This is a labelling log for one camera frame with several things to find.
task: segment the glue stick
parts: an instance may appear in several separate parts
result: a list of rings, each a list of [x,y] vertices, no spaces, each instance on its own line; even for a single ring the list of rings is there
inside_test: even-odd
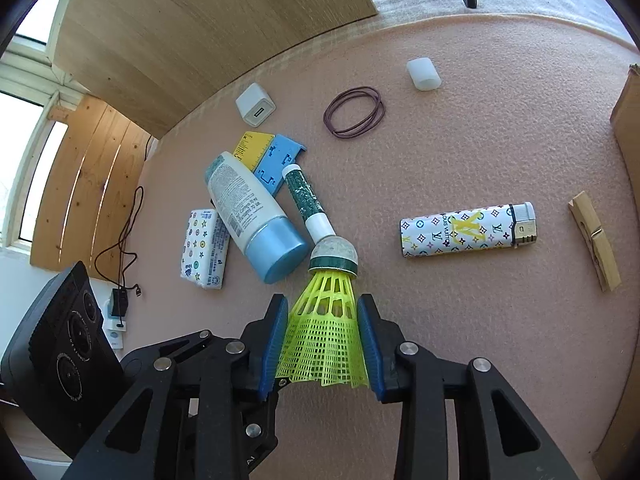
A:
[[[314,243],[317,244],[323,238],[335,235],[331,222],[322,209],[318,197],[306,181],[300,166],[289,164],[282,170],[282,176]]]

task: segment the wooden clothespin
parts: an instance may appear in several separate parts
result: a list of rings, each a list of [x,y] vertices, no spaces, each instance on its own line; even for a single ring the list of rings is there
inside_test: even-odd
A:
[[[613,256],[611,245],[607,235],[602,229],[600,219],[593,208],[591,199],[585,191],[582,191],[569,202],[569,210],[573,213],[575,221],[582,232],[587,247],[591,253],[591,259],[596,267],[600,286],[604,292],[613,290],[622,281]]]

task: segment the lighter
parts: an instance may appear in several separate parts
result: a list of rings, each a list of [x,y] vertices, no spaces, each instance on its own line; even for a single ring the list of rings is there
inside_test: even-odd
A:
[[[431,256],[536,241],[536,215],[531,202],[497,205],[400,221],[403,256]]]

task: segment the shuttlecock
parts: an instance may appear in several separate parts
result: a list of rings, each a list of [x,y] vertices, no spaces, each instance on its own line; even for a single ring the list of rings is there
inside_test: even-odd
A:
[[[368,385],[351,279],[358,256],[339,236],[321,240],[311,253],[314,275],[289,313],[277,377],[331,384]]]

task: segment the black speaker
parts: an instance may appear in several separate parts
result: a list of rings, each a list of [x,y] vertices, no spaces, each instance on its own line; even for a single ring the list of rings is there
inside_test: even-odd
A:
[[[44,286],[0,364],[24,413],[71,458],[126,390],[103,321],[78,262]]]

